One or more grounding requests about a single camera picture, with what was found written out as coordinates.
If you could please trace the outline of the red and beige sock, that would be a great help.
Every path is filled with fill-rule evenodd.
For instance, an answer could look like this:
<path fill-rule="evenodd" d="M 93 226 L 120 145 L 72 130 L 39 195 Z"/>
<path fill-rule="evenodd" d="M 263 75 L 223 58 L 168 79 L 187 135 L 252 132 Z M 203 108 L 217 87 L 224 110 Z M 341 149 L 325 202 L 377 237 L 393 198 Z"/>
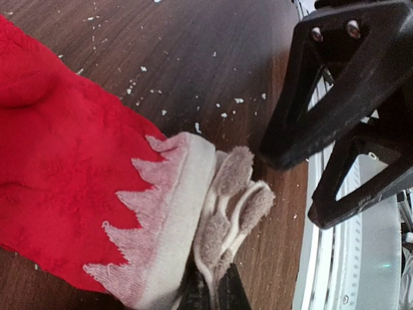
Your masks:
<path fill-rule="evenodd" d="M 193 258 L 220 280 L 273 205 L 247 147 L 170 138 L 1 19 L 1 247 L 131 309 L 173 309 Z"/>

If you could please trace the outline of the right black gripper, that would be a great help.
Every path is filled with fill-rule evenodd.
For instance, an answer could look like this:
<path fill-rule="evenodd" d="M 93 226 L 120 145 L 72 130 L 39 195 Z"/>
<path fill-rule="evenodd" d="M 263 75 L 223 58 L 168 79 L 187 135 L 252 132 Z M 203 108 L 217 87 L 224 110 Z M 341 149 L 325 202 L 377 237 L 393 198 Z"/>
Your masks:
<path fill-rule="evenodd" d="M 412 1 L 316 1 L 294 28 L 281 95 L 260 144 L 291 169 L 336 141 L 308 218 L 329 229 L 412 186 Z M 371 112 L 379 118 L 360 120 Z M 358 156 L 387 166 L 337 194 Z"/>

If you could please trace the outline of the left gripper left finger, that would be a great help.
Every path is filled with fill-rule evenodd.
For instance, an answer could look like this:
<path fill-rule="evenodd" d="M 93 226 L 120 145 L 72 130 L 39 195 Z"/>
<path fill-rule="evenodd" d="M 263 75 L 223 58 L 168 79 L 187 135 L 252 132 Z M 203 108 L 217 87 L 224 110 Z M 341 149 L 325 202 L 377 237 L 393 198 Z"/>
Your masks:
<path fill-rule="evenodd" d="M 186 289 L 177 310 L 209 310 L 210 295 L 203 275 L 194 271 L 188 280 Z"/>

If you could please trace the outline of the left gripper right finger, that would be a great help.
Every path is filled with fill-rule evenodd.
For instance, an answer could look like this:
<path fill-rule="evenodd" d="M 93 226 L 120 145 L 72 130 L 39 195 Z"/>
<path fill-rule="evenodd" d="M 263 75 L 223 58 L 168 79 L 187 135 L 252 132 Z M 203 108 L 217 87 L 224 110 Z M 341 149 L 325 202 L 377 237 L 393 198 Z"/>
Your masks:
<path fill-rule="evenodd" d="M 218 300 L 221 310 L 250 310 L 250 303 L 234 263 L 230 264 L 224 277 L 220 280 Z"/>

